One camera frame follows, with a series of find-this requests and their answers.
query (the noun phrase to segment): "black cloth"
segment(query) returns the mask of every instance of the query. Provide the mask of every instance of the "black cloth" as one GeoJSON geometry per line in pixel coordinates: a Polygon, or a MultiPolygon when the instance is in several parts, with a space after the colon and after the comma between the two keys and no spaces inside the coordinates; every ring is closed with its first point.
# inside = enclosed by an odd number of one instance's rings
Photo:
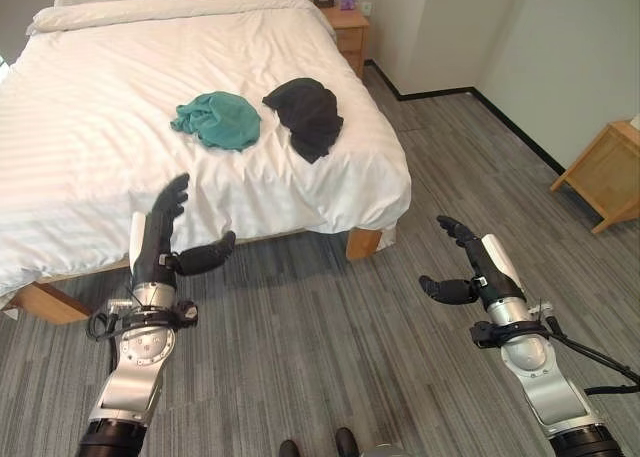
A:
{"type": "Polygon", "coordinates": [[[262,102],[278,112],[282,125],[291,130],[291,145],[310,163],[329,153],[344,122],[333,92],[309,78],[281,85],[262,102]]]}

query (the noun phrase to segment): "green cloth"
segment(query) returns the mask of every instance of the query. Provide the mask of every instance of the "green cloth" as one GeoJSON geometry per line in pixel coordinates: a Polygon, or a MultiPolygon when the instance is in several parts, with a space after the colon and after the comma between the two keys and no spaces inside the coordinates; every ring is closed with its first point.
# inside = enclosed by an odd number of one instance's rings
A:
{"type": "Polygon", "coordinates": [[[176,111],[178,118],[171,122],[171,128],[197,134],[207,147],[243,150],[260,137],[260,116],[239,95],[202,94],[188,105],[179,105],[176,111]]]}

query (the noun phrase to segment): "purple object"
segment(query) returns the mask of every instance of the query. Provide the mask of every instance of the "purple object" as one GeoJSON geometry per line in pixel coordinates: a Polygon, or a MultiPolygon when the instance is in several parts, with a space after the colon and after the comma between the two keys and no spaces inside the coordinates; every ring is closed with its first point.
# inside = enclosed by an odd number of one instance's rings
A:
{"type": "Polygon", "coordinates": [[[340,0],[340,10],[353,10],[356,8],[356,0],[340,0]]]}

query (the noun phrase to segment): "bed leg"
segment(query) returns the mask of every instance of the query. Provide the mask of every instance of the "bed leg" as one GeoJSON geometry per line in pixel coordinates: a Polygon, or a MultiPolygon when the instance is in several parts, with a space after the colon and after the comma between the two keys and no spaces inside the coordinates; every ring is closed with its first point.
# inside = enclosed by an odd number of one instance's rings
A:
{"type": "Polygon", "coordinates": [[[18,291],[9,307],[20,307],[52,324],[70,324],[84,320],[91,311],[50,284],[32,282],[18,291]]]}
{"type": "Polygon", "coordinates": [[[379,230],[351,229],[347,242],[347,259],[358,260],[373,255],[380,243],[379,230]]]}

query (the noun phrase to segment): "gray carpet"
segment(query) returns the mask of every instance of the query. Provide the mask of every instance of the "gray carpet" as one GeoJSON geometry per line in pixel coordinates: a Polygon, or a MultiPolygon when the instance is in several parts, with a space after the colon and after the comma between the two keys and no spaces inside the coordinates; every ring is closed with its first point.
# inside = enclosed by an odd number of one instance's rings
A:
{"type": "MultiPolygon", "coordinates": [[[[415,457],[551,456],[515,378],[468,327],[480,304],[438,305],[417,278],[470,274],[435,221],[445,213],[497,234],[531,300],[554,303],[565,331],[640,369],[640,228],[589,233],[598,216],[471,95],[400,103],[365,81],[398,131],[413,203],[397,244],[350,264],[346,236],[299,234],[237,249],[223,269],[183,280],[196,329],[179,334],[144,456],[274,456],[293,438],[304,456],[335,455],[336,428],[361,447],[394,442],[415,457]]],[[[126,271],[62,285],[98,305],[124,296],[126,271]]],[[[558,347],[580,386],[624,383],[558,347]]],[[[72,455],[107,371],[106,344],[83,324],[0,319],[0,448],[72,455]]],[[[640,455],[640,399],[592,399],[627,455],[640,455]]]]}

